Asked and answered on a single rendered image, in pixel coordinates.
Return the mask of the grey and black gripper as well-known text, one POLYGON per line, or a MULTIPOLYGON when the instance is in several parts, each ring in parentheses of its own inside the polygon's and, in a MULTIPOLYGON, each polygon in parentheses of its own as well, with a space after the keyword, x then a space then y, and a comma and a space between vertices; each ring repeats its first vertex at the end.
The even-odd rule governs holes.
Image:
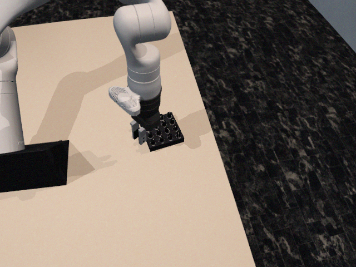
POLYGON ((127 75, 127 87, 108 89, 110 98, 134 119, 130 122, 132 137, 134 140, 139 137, 140 145, 147 141, 146 130, 152 131, 161 122, 161 91, 160 74, 157 79, 145 83, 136 82, 127 75))

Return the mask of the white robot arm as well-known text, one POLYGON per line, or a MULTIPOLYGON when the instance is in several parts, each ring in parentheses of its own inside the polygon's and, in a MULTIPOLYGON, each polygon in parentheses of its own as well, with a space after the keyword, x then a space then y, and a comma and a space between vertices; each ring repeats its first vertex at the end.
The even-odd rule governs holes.
MULTIPOLYGON (((16 75, 17 43, 8 26, 18 16, 50 0, 0 0, 0 154, 25 149, 16 75)), ((160 74, 160 52, 146 42, 165 39, 171 17, 162 0, 119 0, 129 6, 114 14, 113 26, 125 52, 127 72, 136 82, 151 82, 160 74)))

